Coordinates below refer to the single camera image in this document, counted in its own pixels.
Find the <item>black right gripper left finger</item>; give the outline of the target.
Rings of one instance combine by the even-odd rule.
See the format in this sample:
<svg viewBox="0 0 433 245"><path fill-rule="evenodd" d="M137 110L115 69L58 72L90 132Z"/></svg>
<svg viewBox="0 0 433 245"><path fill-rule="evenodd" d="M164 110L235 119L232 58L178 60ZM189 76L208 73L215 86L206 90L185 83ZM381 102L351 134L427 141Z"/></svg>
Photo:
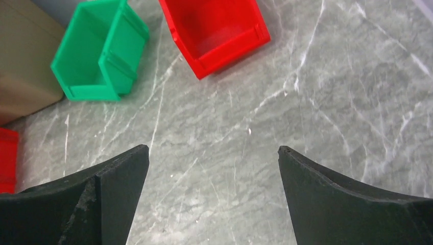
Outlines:
<svg viewBox="0 0 433 245"><path fill-rule="evenodd" d="M1 195L1 244L125 244L149 169L144 144L16 194Z"/></svg>

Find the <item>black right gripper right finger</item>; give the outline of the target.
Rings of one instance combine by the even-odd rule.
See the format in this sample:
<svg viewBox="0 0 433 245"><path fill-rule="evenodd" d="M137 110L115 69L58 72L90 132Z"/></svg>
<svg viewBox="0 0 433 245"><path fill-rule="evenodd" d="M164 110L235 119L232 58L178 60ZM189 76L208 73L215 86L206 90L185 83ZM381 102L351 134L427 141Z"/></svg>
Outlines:
<svg viewBox="0 0 433 245"><path fill-rule="evenodd" d="M432 244L432 199L377 188L278 150L298 244Z"/></svg>

